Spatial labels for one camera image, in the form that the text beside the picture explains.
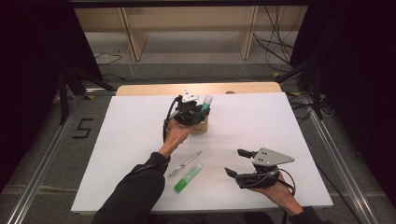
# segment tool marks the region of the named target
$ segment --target black sleeve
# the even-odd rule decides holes
[[[332,224],[330,221],[320,220],[312,206],[306,207],[302,213],[290,217],[289,220],[293,224]]]
[[[144,223],[163,194],[168,163],[163,155],[153,152],[146,163],[136,165],[96,212],[92,224]]]

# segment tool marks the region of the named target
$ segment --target hand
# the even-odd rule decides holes
[[[285,181],[283,175],[279,172],[279,179]],[[290,216],[302,213],[303,208],[297,203],[288,187],[276,182],[272,187],[267,189],[250,189],[259,192],[269,198],[273,203],[285,209]]]
[[[190,132],[197,125],[186,126],[182,125],[175,119],[170,119],[168,123],[168,134],[166,135],[163,147],[158,151],[165,158],[169,158],[172,152],[182,144],[184,140],[189,136]]]

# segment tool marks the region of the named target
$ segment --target green marker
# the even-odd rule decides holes
[[[204,103],[202,104],[201,111],[204,111],[210,107],[212,104],[213,96],[207,95],[204,99]]]
[[[203,165],[200,162],[195,163],[192,168],[187,172],[183,178],[178,181],[178,183],[174,186],[174,190],[177,193],[180,193],[192,179],[201,171]]]

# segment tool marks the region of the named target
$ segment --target white tabletop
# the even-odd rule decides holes
[[[302,206],[332,206],[300,127],[283,92],[212,94],[207,133],[190,135],[172,154],[165,173],[165,189],[153,213],[256,211],[277,208],[259,193],[240,189],[224,167],[251,174],[250,159],[238,156],[243,148],[267,147],[289,155],[294,162],[278,165],[296,183],[296,199]],[[96,212],[117,184],[135,165],[144,163],[163,143],[163,120],[175,95],[115,96],[78,189],[72,212]],[[198,104],[205,96],[200,95]],[[177,176],[167,177],[194,152],[203,153]],[[203,170],[179,194],[176,182],[196,163]]]

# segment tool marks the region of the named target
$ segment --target white pen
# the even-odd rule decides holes
[[[195,153],[194,155],[192,155],[188,160],[184,161],[183,163],[181,163],[174,171],[172,171],[172,173],[168,176],[175,176],[177,175],[177,173],[184,168],[185,165],[187,165],[187,163],[189,163],[190,161],[193,161],[195,158],[197,158],[199,155],[201,155],[202,150]]]

